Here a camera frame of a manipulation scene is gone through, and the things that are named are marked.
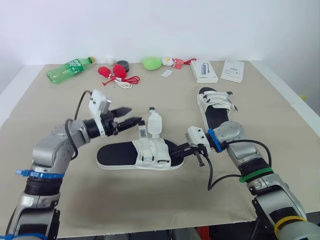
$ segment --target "white box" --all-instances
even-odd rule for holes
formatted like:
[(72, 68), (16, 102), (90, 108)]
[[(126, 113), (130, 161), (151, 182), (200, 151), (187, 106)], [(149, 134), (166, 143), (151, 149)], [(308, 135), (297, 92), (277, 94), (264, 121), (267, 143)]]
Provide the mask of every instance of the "white box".
[(226, 59), (224, 61), (224, 66), (220, 78), (236, 83), (241, 83), (244, 79), (244, 68), (244, 62)]
[(197, 84), (216, 84), (217, 74), (209, 61), (191, 61), (190, 67)]

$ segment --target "red tag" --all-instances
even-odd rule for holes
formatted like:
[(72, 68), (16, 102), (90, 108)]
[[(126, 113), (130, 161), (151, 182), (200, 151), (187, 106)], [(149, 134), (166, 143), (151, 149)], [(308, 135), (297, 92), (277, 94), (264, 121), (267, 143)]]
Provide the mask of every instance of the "red tag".
[(174, 64), (172, 65), (172, 67), (173, 67), (174, 69), (181, 69), (181, 68), (182, 68), (182, 65), (184, 64), (184, 61), (183, 61), (183, 60), (176, 58), (176, 59), (173, 60), (173, 61), (174, 61)]

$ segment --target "blue cable tie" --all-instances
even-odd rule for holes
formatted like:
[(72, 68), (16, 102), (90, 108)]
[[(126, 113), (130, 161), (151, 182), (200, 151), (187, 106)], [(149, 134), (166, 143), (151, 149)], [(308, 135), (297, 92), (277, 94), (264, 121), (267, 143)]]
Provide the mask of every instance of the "blue cable tie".
[(62, 179), (65, 174), (64, 173), (43, 173), (32, 171), (29, 169), (26, 170), (16, 170), (15, 174), (22, 175), (24, 177), (35, 177), (35, 178), (42, 178), (42, 179)]
[(217, 137), (215, 135), (215, 132), (211, 128), (209, 128), (208, 134), (212, 138), (212, 140), (213, 140), (213, 142), (214, 142), (214, 144), (215, 144), (215, 146), (217, 148), (218, 153), (221, 153), (222, 152), (222, 148), (221, 148), (221, 145), (220, 145), (220, 143), (219, 143), (219, 141), (218, 141), (218, 139), (217, 139)]
[(19, 238), (19, 237), (29, 237), (29, 236), (37, 237), (42, 240), (47, 240), (47, 237), (41, 233), (25, 233), (25, 234), (20, 234), (17, 236), (14, 236), (13, 234), (8, 234), (6, 236), (0, 236), (0, 239), (12, 240), (12, 239)]

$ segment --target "black cable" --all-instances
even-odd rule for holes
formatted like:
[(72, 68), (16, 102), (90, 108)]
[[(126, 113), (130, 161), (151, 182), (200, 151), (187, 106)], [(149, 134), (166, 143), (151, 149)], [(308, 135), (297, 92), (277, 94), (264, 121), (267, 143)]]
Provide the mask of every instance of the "black cable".
[(238, 178), (240, 178), (241, 175), (239, 175), (239, 174), (228, 174), (228, 175), (219, 177), (217, 180), (215, 180), (215, 181), (212, 183), (211, 188), (213, 188), (213, 187), (214, 187), (218, 182), (220, 182), (221, 180), (226, 179), (226, 178), (231, 178), (231, 177), (238, 177)]
[(92, 91), (89, 91), (89, 90), (85, 90), (85, 91), (82, 93), (82, 96), (81, 96), (81, 98), (80, 98), (80, 100), (79, 100), (78, 106), (77, 106), (76, 111), (75, 111), (75, 114), (74, 114), (74, 120), (77, 120), (78, 113), (79, 113), (79, 109), (80, 109), (82, 100), (84, 99), (86, 93), (90, 94), (90, 96), (92, 95)]
[(228, 142), (226, 142), (226, 145), (228, 146), (228, 145), (234, 144), (234, 143), (254, 143), (254, 144), (259, 144), (260, 146), (262, 146), (262, 147), (265, 149), (265, 151), (266, 151), (266, 153), (267, 153), (267, 155), (268, 155), (268, 161), (269, 161), (268, 164), (269, 164), (269, 166), (270, 166), (270, 168), (271, 168), (272, 159), (271, 159), (270, 150), (269, 150), (269, 148), (268, 148), (266, 145), (264, 145), (262, 142), (256, 141), (256, 140), (249, 140), (249, 139), (239, 139), (239, 140), (234, 140), (234, 141), (228, 141)]
[(211, 163), (209, 157), (206, 155), (204, 157), (205, 157), (206, 161), (208, 162), (209, 168), (210, 168), (210, 175), (209, 175), (209, 181), (208, 181), (208, 191), (210, 191), (212, 189), (211, 182), (212, 182), (212, 178), (214, 176), (214, 168), (212, 166), (212, 163)]
[(68, 140), (70, 142), (70, 144), (73, 147), (74, 150), (74, 156), (71, 158), (71, 160), (75, 159), (78, 156), (78, 149), (77, 146), (75, 145), (75, 142), (73, 141), (70, 131), (69, 131), (69, 122), (72, 122), (73, 120), (71, 118), (67, 119), (64, 123), (64, 130), (65, 130), (65, 134), (68, 137)]
[(255, 236), (256, 231), (257, 231), (258, 226), (259, 226), (259, 222), (260, 222), (259, 218), (256, 218), (256, 220), (255, 220), (255, 225), (254, 225), (254, 229), (253, 229), (253, 231), (252, 231), (252, 233), (251, 233), (251, 235), (250, 235), (249, 240), (253, 240), (253, 239), (254, 239), (254, 236)]
[(215, 180), (212, 183), (212, 178), (214, 176), (214, 168), (212, 166), (212, 163), (211, 163), (209, 157), (208, 156), (204, 156), (204, 157), (205, 157), (206, 161), (208, 162), (209, 168), (210, 168), (210, 175), (209, 175), (209, 181), (208, 181), (208, 191), (210, 191), (218, 182), (220, 182), (223, 179), (230, 178), (230, 177), (238, 177), (238, 178), (241, 177), (241, 175), (239, 175), (239, 174), (228, 174), (228, 175), (225, 175), (225, 176), (218, 178), (217, 180)]

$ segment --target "white wall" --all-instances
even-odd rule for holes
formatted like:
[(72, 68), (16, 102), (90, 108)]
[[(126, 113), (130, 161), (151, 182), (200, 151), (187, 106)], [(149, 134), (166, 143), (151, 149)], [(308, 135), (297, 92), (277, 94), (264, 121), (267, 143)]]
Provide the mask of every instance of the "white wall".
[(0, 34), (25, 65), (106, 56), (265, 60), (320, 113), (319, 0), (15, 0)]
[(0, 38), (0, 94), (20, 72), (23, 64), (13, 50)]

